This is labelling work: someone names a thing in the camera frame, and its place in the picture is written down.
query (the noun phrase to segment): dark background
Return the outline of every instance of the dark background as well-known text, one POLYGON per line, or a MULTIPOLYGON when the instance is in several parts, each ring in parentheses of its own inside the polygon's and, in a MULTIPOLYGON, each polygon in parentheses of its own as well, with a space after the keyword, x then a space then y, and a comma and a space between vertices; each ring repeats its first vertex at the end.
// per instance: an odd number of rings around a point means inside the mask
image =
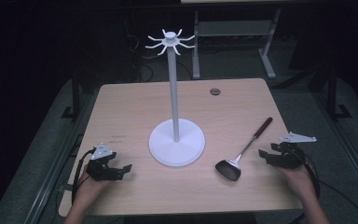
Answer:
MULTIPOLYGON (((138 36, 141 46, 148 35, 160 35, 161 28, 183 28, 184 35, 192 35, 191 9, 117 11, 104 8, 137 6, 143 1, 86 3, 0 1, 0 200, 54 98, 75 71, 85 91, 104 83, 133 82, 137 76, 132 64, 142 52, 129 51, 134 43, 127 35, 138 36)), ((216 13, 215 8, 203 15, 221 19, 243 16, 243 11, 232 10, 216 13)), ((253 9, 247 12, 250 17, 259 15, 253 9)), ((339 76, 358 94, 358 1, 286 7, 276 38, 288 36, 298 39, 293 68, 305 69, 325 55, 333 55, 339 76)))

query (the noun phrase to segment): white pole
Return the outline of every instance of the white pole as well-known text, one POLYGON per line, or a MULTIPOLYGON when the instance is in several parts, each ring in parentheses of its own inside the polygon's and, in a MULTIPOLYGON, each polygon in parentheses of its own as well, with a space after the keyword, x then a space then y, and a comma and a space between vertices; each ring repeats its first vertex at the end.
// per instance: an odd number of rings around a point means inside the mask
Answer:
POLYGON ((179 115, 178 115, 178 93, 176 87, 176 55, 173 48, 167 48, 168 72, 170 73, 173 140, 179 142, 179 115))

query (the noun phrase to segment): spatula handle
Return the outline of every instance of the spatula handle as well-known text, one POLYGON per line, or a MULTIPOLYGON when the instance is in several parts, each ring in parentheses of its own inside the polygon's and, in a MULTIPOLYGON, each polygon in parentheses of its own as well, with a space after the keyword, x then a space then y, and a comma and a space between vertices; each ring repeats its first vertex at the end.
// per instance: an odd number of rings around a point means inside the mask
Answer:
POLYGON ((258 138, 258 136, 260 136, 260 134, 264 132, 264 130, 266 130, 266 128, 270 125, 271 122, 272 122, 272 118, 268 118, 266 122, 264 122, 264 124, 257 130, 257 132, 254 135, 254 138, 258 138))

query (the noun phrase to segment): gray carpet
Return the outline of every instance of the gray carpet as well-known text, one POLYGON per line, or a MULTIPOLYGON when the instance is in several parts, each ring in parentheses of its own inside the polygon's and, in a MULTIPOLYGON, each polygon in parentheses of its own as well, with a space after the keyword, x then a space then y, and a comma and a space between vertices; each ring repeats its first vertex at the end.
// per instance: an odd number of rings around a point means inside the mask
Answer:
MULTIPOLYGON (((269 86, 279 84, 293 76, 298 71, 289 71, 291 54, 296 45, 295 40, 273 42, 269 57, 277 78, 267 78, 257 48, 263 40, 245 41, 239 47, 220 46, 217 49, 201 49, 200 72, 201 79, 247 78, 262 77, 269 86)), ((191 53, 183 52, 177 57, 178 80, 190 80, 191 53)), ((168 81, 166 57, 144 60, 141 66, 141 80, 168 81)), ((273 90, 272 95, 276 101, 286 127, 293 133, 315 136, 316 143, 299 144, 315 162, 321 180, 343 192, 358 204, 358 174, 337 134, 337 127, 345 133, 358 154, 358 101, 351 87, 338 82, 337 102, 345 105, 351 112, 352 119, 332 121, 325 113, 325 91, 311 93, 306 89, 311 77, 297 82, 287 90, 273 90)), ((46 116, 45 121, 10 187, 0 203, 0 223, 62 223, 63 218, 57 214, 57 204, 61 201, 62 183, 69 176, 74 159, 67 162, 57 161, 56 155, 60 150, 70 151, 76 139, 87 126, 90 111, 98 91, 94 94, 81 94, 82 110, 77 122, 61 119, 63 110, 71 105, 71 85, 68 82, 62 87, 54 104, 46 116), (47 180, 51 170, 61 170, 61 164, 66 163, 60 176, 47 180), (42 186, 46 182, 52 186, 52 191, 43 194, 42 186), (39 206, 37 213, 31 213, 35 199, 46 202, 39 206)), ((322 186, 322 205, 333 223, 358 223, 358 211, 340 195, 330 188, 322 186)), ((257 223, 289 223, 301 213, 300 210, 258 212, 255 213, 257 223)), ((85 223, 122 223, 120 217, 88 217, 85 223)))

